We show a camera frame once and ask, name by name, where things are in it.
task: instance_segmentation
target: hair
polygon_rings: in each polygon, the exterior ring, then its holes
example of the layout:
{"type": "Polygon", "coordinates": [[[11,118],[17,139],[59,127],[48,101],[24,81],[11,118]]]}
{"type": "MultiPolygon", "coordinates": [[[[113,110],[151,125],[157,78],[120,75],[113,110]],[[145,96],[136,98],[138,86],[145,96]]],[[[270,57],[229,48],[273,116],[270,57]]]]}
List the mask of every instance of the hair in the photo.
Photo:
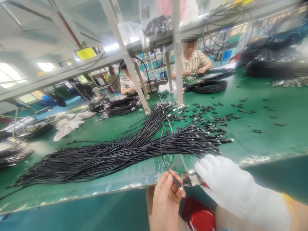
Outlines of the hair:
{"type": "Polygon", "coordinates": [[[198,41],[198,38],[197,37],[190,37],[190,38],[185,38],[182,40],[183,43],[189,43],[189,44],[192,44],[192,43],[195,43],[198,41]]]}
{"type": "Polygon", "coordinates": [[[124,63],[120,68],[121,68],[121,70],[126,70],[126,69],[127,69],[127,66],[126,66],[126,64],[124,63]]]}
{"type": "Polygon", "coordinates": [[[256,21],[254,21],[254,23],[253,23],[253,27],[256,27],[256,26],[259,26],[259,27],[261,27],[262,26],[262,21],[259,21],[259,20],[256,20],[256,21]]]}

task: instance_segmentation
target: wrist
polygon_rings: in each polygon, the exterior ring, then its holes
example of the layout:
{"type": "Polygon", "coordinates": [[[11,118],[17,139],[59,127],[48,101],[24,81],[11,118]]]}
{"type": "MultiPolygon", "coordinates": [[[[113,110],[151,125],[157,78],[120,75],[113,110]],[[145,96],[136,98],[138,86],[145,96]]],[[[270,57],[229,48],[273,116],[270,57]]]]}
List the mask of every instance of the wrist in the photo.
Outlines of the wrist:
{"type": "Polygon", "coordinates": [[[250,195],[242,205],[241,216],[265,230],[289,231],[291,216],[284,196],[254,183],[250,195]]]}

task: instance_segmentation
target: sleeve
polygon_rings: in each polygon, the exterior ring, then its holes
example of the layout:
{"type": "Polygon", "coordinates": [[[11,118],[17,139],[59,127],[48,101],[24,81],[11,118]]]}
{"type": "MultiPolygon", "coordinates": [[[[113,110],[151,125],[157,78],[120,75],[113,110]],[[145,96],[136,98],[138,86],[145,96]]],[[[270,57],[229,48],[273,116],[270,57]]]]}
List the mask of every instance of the sleeve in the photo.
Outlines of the sleeve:
{"type": "Polygon", "coordinates": [[[253,28],[251,38],[256,37],[257,35],[257,29],[253,28]]]}
{"type": "Polygon", "coordinates": [[[202,51],[199,51],[199,57],[200,57],[200,65],[205,66],[207,64],[207,62],[209,61],[209,59],[207,58],[207,56],[205,54],[203,54],[202,51]]]}
{"type": "Polygon", "coordinates": [[[127,89],[127,84],[126,82],[121,78],[121,89],[127,89]]]}
{"type": "Polygon", "coordinates": [[[172,74],[176,74],[176,71],[175,71],[175,62],[174,62],[174,66],[173,66],[172,74]]]}
{"type": "Polygon", "coordinates": [[[144,74],[142,71],[140,71],[140,74],[141,74],[141,77],[142,77],[144,80],[147,79],[147,78],[145,77],[145,74],[144,74]]]}

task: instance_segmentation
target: cable end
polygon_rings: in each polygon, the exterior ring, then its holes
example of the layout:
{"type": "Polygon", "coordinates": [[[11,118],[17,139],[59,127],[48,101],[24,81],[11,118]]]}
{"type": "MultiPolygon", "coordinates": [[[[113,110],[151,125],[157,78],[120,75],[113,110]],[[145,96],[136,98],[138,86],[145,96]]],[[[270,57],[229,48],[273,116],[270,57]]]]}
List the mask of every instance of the cable end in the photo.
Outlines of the cable end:
{"type": "Polygon", "coordinates": [[[182,187],[181,183],[174,176],[172,176],[172,178],[173,178],[175,185],[182,191],[183,187],[182,187]]]}

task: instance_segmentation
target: striped shirt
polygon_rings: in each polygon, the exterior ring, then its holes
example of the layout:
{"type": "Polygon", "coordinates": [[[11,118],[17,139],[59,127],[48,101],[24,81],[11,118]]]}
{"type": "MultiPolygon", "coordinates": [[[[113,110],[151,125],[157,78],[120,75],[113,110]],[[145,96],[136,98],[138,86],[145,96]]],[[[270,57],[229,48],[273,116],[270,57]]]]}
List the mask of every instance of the striped shirt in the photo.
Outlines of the striped shirt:
{"type": "MultiPolygon", "coordinates": [[[[143,79],[145,79],[145,76],[144,76],[144,74],[142,73],[142,71],[140,71],[140,73],[141,73],[141,77],[142,77],[143,79]]],[[[122,77],[121,77],[121,89],[128,89],[128,88],[130,88],[130,87],[135,87],[133,81],[130,80],[126,75],[122,76],[122,77]]]]}
{"type": "MultiPolygon", "coordinates": [[[[202,51],[194,51],[192,53],[192,59],[188,62],[182,53],[182,72],[190,70],[192,73],[198,73],[199,67],[203,67],[209,61],[205,54],[202,51]]],[[[172,73],[176,73],[175,71],[175,64],[173,66],[172,73]]]]}

